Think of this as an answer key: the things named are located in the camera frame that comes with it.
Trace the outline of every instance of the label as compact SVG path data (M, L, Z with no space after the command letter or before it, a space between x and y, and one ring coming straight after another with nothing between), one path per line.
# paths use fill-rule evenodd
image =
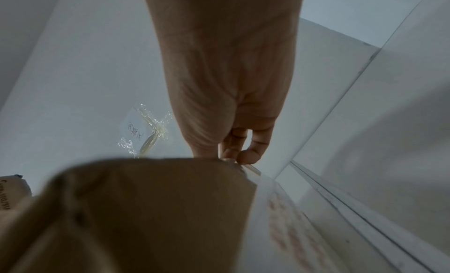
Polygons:
M131 109L119 127L120 133L127 141L131 141L134 150L139 152L147 139L155 133L153 127L136 109Z

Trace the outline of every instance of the plastic bag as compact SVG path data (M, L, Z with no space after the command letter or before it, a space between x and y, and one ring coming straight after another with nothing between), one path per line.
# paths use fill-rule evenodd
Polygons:
M134 158L145 156L158 140L167 140L167 124L172 119L170 112L156 120L144 104L133 108L120 126L122 138L119 146L128 150Z

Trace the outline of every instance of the clear plastic bag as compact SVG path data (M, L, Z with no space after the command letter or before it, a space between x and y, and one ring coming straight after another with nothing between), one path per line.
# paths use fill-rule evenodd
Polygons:
M167 124L172 119L168 112L161 120L156 120L144 104L133 108L120 126L122 138L119 146L126 149L134 158L148 154L158 140L167 140Z

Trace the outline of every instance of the finger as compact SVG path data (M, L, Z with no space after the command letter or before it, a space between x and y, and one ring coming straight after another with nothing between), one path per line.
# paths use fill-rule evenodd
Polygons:
M190 147L195 158L218 158L217 145L208 147L190 145Z
M221 158L236 159L247 139L247 129L234 128L222 143Z
M261 156L266 151L272 137L273 126L264 130L253 130L252 142L250 146L241 151L236 161L239 164L254 164L261 159Z

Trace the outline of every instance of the hand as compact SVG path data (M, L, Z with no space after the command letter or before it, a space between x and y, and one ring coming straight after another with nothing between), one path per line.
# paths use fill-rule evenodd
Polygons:
M301 1L147 0L173 112L195 157L217 158L221 144L222 158L261 158L291 83Z

